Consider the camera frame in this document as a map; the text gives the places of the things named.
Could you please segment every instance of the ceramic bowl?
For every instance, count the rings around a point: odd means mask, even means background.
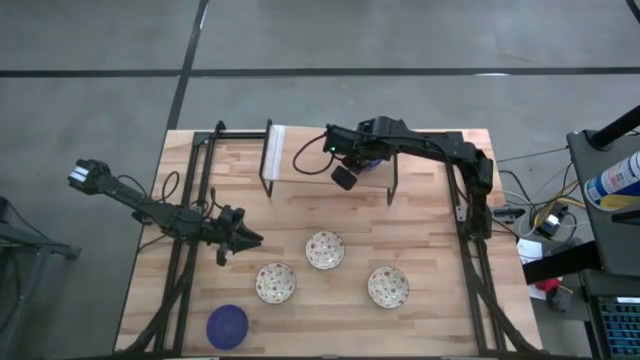
[[[309,238],[305,253],[314,268],[333,269],[344,259],[344,243],[338,234],[320,231]]]
[[[296,290],[296,275],[287,264],[265,265],[256,275],[256,292],[268,304],[281,304]]]
[[[369,296],[386,309],[397,308],[409,297],[409,280],[398,268],[381,266],[369,276]]]

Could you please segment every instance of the concrete floor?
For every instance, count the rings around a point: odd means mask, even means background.
[[[5,0],[0,70],[179,69],[197,6]],[[211,0],[194,68],[640,66],[639,38],[624,0]],[[83,248],[78,262],[55,259],[47,270],[21,358],[111,351],[140,226],[65,178],[91,157],[149,189],[176,84],[0,79],[0,193],[51,237]],[[507,158],[564,146],[567,132],[601,127],[639,93],[638,75],[191,79],[178,128],[262,128],[267,118],[352,125],[384,114],[420,128],[489,128]],[[534,191],[568,163],[560,152],[500,169]],[[589,354],[580,323],[536,314],[547,349]]]

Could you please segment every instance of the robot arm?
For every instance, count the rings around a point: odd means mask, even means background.
[[[353,174],[359,174],[372,161],[388,161],[398,153],[457,166],[467,190],[466,235],[491,237],[487,195],[493,187],[493,161],[474,144],[464,142],[460,133],[419,133],[409,130],[402,120],[377,117],[360,122],[356,130],[327,125],[323,151],[344,156],[343,167],[336,168],[332,178],[346,190],[357,181]]]
[[[174,239],[219,244],[217,263],[220,266],[226,264],[227,252],[235,254],[262,245],[263,237],[244,225],[242,208],[225,205],[216,219],[206,218],[199,211],[153,200],[122,183],[111,174],[107,164],[97,160],[78,160],[67,179],[69,186],[76,190],[88,195],[104,194],[132,208],[134,219],[143,225],[150,220]]]

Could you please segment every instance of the wooden table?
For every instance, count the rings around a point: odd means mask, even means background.
[[[465,140],[493,158],[487,130],[462,131]],[[167,134],[155,197],[171,171],[181,172],[184,178],[192,135],[192,131]],[[214,247],[200,245],[184,355],[476,354],[443,164],[400,155],[399,186],[390,207],[383,189],[356,187],[346,192],[333,184],[281,182],[269,199],[258,178],[263,141],[218,140],[216,144],[211,182],[217,201],[243,207],[246,225],[264,236],[264,244],[229,256],[226,267],[216,265]],[[494,171],[489,204],[501,206],[504,196],[497,168]],[[169,201],[179,203],[180,192]],[[345,241],[346,257],[336,269],[316,270],[305,258],[305,243],[319,230],[337,232]],[[158,229],[145,230],[142,243],[158,234]],[[138,256],[117,349],[129,345],[159,307],[170,244],[171,240],[159,242]],[[494,234],[488,241],[488,253],[499,303],[527,340],[539,347],[513,237]],[[298,280],[293,297],[275,306],[262,302],[254,290],[256,272],[272,261],[289,264]],[[396,266],[409,279],[411,293],[400,308],[380,308],[367,294],[368,275],[381,265]],[[241,306],[250,319],[247,338],[231,352],[213,348],[205,334],[208,316],[223,304]],[[483,318],[492,342],[485,309]],[[168,328],[168,345],[173,324],[175,318]]]

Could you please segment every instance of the wire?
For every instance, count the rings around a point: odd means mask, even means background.
[[[149,241],[148,243],[146,243],[146,244],[144,244],[144,245],[140,246],[140,247],[138,248],[138,254],[142,251],[142,249],[146,248],[146,247],[147,247],[147,246],[149,246],[149,245],[152,245],[152,244],[157,243],[158,241],[160,241],[160,240],[162,240],[162,239],[166,238],[167,236],[168,236],[168,235],[162,235],[162,236],[159,236],[159,237],[157,237],[157,238],[155,238],[155,239],[153,239],[153,240]]]
[[[120,179],[129,179],[129,180],[133,181],[133,183],[134,183],[134,184],[136,184],[136,186],[138,186],[138,188],[139,188],[140,190],[142,190],[142,193],[144,194],[144,197],[145,197],[145,198],[148,198],[148,197],[149,197],[149,195],[147,195],[147,191],[144,189],[144,187],[142,187],[142,185],[140,185],[140,183],[138,182],[138,180],[134,179],[134,178],[133,178],[133,176],[129,176],[129,175],[127,175],[127,174],[121,174],[121,175],[118,175],[118,176],[116,177],[116,180],[120,180]]]
[[[524,195],[524,197],[526,198],[526,201],[531,202],[531,198],[527,194],[527,191],[524,189],[524,186],[522,186],[522,183],[520,182],[520,179],[518,179],[518,176],[516,174],[514,174],[513,171],[511,171],[511,170],[499,170],[498,172],[502,173],[502,174],[511,175],[516,180],[516,182],[518,183],[518,186],[520,187],[520,191],[522,191],[522,195]]]
[[[536,197],[536,195],[538,195],[538,194],[542,191],[542,189],[544,189],[544,188],[545,188],[545,186],[547,186],[550,182],[552,182],[552,181],[553,181],[553,179],[555,179],[555,178],[557,178],[558,176],[560,176],[560,175],[562,174],[562,172],[563,172],[563,171],[565,171],[565,169],[566,169],[568,166],[571,166],[571,163],[569,163],[569,165],[567,165],[567,166],[563,166],[560,170],[558,170],[558,171],[557,171],[557,172],[556,172],[556,173],[555,173],[551,178],[549,178],[549,180],[547,180],[544,184],[542,184],[542,186],[540,186],[540,187],[538,188],[538,190],[536,190],[536,191],[533,193],[533,195],[531,195],[531,198],[532,198],[532,199],[533,199],[533,198],[535,198],[535,197]]]
[[[13,254],[13,250],[5,250],[5,251],[10,251],[9,256],[10,256],[11,262],[13,263],[14,275],[16,278],[16,302],[13,303],[13,307],[11,308],[9,315],[7,315],[7,318],[2,323],[2,326],[0,326],[0,334],[2,334],[6,330],[7,326],[9,325],[9,322],[11,321],[11,318],[13,318],[13,315],[18,309],[18,304],[22,300],[22,285],[20,280],[20,268],[18,267],[18,260],[16,260],[16,256]]]
[[[171,176],[175,175],[176,176],[176,183],[173,184],[173,188],[171,189],[171,191],[169,191],[169,194],[165,194],[167,191],[167,183],[169,182],[169,179],[171,178]],[[161,198],[159,200],[156,200],[156,202],[160,202],[162,201],[163,204],[167,205],[167,199],[169,197],[171,197],[171,195],[173,195],[173,193],[176,191],[176,189],[178,188],[178,184],[180,183],[180,173],[177,171],[172,171],[169,173],[169,176],[167,176],[166,179],[164,179],[164,182],[162,183],[162,191],[160,193]]]
[[[524,196],[518,194],[518,193],[514,193],[513,191],[509,191],[509,190],[502,190],[503,193],[507,194],[507,195],[511,195],[511,196],[515,196],[518,199],[524,201],[526,204],[525,205],[531,205],[531,200],[530,199],[525,199]]]
[[[324,138],[324,137],[326,137],[326,136],[327,136],[327,133],[325,132],[325,133],[322,133],[322,135],[317,136],[317,137],[315,137],[315,138],[313,138],[313,139],[309,140],[309,142],[307,142],[306,144],[302,145],[302,147],[300,148],[300,150],[298,150],[298,152],[293,156],[293,168],[294,168],[297,172],[299,172],[299,173],[301,173],[301,174],[305,174],[305,175],[318,175],[318,174],[321,174],[321,173],[323,173],[323,172],[327,171],[327,170],[331,167],[331,165],[333,164],[333,159],[335,159],[335,156],[333,156],[333,154],[331,155],[331,159],[329,159],[329,163],[328,163],[325,167],[323,167],[322,169],[320,169],[320,170],[316,170],[316,171],[306,171],[306,170],[302,170],[302,169],[300,169],[300,168],[298,167],[298,165],[296,164],[296,162],[298,161],[298,157],[300,156],[300,154],[302,154],[302,152],[303,152],[306,148],[308,148],[308,147],[309,147],[309,145],[311,145],[311,144],[315,143],[316,141],[318,141],[318,140],[320,140],[320,139],[322,139],[322,138]]]
[[[49,241],[53,241],[51,240],[50,237],[48,237],[47,235],[45,235],[42,231],[38,230],[35,226],[29,224],[29,222],[27,220],[25,220],[22,215],[20,215],[20,213],[18,212],[18,209],[15,208],[15,206],[13,206],[13,204],[11,203],[11,201],[7,200],[7,205],[9,205],[9,207],[11,208],[11,210],[13,211],[14,214],[16,214],[16,216],[18,217],[18,219],[20,219],[20,221],[26,225],[29,229],[33,230],[36,234],[42,236],[43,238],[49,240]],[[39,243],[39,244],[33,244],[33,245],[51,245],[48,243]]]
[[[507,162],[507,161],[512,161],[512,160],[525,159],[525,158],[529,158],[529,157],[540,156],[540,155],[545,155],[545,154],[550,154],[550,153],[554,153],[554,152],[558,152],[558,151],[566,150],[566,149],[568,149],[568,148],[569,148],[569,146],[565,146],[565,147],[563,147],[563,148],[558,148],[558,149],[553,149],[553,150],[543,151],[543,152],[539,152],[539,153],[533,153],[533,154],[529,154],[529,155],[515,156],[515,157],[512,157],[512,158],[496,160],[496,162],[497,162],[497,163],[501,163],[501,162]]]

